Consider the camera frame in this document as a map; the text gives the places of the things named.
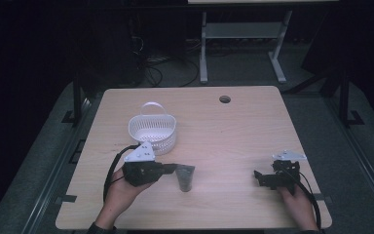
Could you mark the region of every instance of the basket handle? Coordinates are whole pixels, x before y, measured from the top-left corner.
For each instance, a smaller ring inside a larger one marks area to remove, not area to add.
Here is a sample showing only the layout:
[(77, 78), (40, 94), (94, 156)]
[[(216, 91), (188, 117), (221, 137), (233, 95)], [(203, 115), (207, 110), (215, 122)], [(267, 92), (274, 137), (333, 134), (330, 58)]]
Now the basket handle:
[(142, 110), (143, 110), (146, 106), (149, 106), (149, 105), (155, 105), (155, 106), (158, 106), (158, 107), (162, 108), (163, 111), (164, 111), (164, 114), (167, 115), (167, 112), (166, 112), (166, 110), (163, 108), (163, 106), (160, 105), (159, 103), (155, 102), (155, 101), (149, 101), (149, 102), (143, 104), (143, 105), (141, 106), (141, 111), (140, 111), (140, 114), (141, 114), (141, 115), (145, 115), (144, 113), (142, 113)]

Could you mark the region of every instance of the human hand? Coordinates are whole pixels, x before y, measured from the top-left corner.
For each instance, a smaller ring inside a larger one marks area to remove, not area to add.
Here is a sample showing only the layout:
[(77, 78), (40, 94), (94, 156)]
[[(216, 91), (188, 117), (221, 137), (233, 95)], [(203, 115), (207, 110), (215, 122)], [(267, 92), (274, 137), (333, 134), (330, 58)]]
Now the human hand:
[(318, 231), (312, 203), (298, 185), (294, 185), (294, 195), (286, 187), (278, 187), (278, 192), (301, 231)]
[(112, 181), (118, 180), (110, 185), (104, 206), (95, 221), (95, 225), (102, 229), (112, 229), (115, 219), (130, 207), (138, 194), (153, 184), (148, 183), (134, 187), (123, 176), (122, 169), (115, 172), (112, 176)]

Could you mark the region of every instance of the dark background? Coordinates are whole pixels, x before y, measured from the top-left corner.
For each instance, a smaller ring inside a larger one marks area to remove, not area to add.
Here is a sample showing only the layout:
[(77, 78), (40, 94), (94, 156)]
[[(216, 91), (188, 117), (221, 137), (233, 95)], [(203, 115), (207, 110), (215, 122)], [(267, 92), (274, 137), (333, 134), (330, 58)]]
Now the dark background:
[[(145, 12), (141, 27), (128, 28), (131, 14), (89, 11), (85, 2), (0, 1), (0, 200), (57, 97), (74, 77), (89, 97), (141, 81), (131, 30), (142, 35), (149, 49), (179, 56), (185, 38), (200, 37), (198, 12)], [(305, 8), (294, 11), (287, 41), (314, 38), (323, 16), (322, 9), (315, 9), (314, 14)], [(272, 15), (267, 11), (261, 16), (268, 19)], [(209, 16), (226, 19), (220, 12)], [(231, 15), (229, 20), (246, 17)], [(335, 62), (348, 70), (374, 108), (374, 1), (342, 1), (328, 12), (303, 67), (320, 73)]]

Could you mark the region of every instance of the white plastic basket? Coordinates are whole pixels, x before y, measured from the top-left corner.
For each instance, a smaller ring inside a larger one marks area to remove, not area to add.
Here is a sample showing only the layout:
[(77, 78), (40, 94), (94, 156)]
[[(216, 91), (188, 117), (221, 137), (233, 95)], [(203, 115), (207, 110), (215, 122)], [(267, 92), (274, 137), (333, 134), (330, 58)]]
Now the white plastic basket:
[[(145, 107), (155, 105), (163, 110), (163, 114), (146, 115)], [(156, 155), (169, 153), (175, 145), (176, 121), (168, 115), (162, 105), (157, 102), (147, 102), (141, 106), (140, 114), (129, 122), (129, 133), (138, 142), (149, 141)]]

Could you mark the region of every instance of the gray carpet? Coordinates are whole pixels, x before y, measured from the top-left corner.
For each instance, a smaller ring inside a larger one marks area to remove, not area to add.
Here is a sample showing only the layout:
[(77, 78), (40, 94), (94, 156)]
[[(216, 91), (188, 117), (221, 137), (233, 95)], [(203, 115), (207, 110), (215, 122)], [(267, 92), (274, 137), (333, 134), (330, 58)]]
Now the gray carpet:
[[(300, 68), (309, 46), (285, 44), (280, 63), (288, 82), (279, 84), (267, 57), (272, 43), (235, 45), (230, 55), (208, 57), (207, 85), (273, 85), (286, 90), (312, 76)], [(198, 64), (197, 52), (187, 58)], [(197, 72), (196, 66), (181, 59), (154, 67), (163, 73), (159, 87), (178, 87), (193, 79)], [(159, 80), (159, 74), (151, 72)], [(150, 86), (145, 79), (139, 87)], [(199, 79), (189, 86), (201, 86)], [(351, 85), (350, 109), (359, 113), (365, 125), (346, 129), (334, 111), (338, 97), (319, 96), (320, 86), (321, 82), (316, 83), (299, 95), (286, 95), (283, 99), (333, 219), (326, 233), (374, 233), (374, 189), (357, 157), (357, 152), (362, 152), (374, 169), (374, 111), (363, 93)], [(75, 169), (75, 164), (69, 161), (80, 140), (87, 137), (101, 98), (99, 92), (91, 99), (80, 125), (72, 128), (71, 124), (61, 123), (65, 112), (72, 110), (72, 87), (65, 88), (0, 204), (0, 233), (85, 233), (85, 230), (58, 230), (55, 220), (59, 199), (65, 194)], [(353, 148), (352, 137), (359, 150)], [(43, 190), (48, 185), (52, 189)], [(42, 212), (31, 215), (34, 208), (41, 208)], [(270, 234), (294, 232), (266, 230)]]

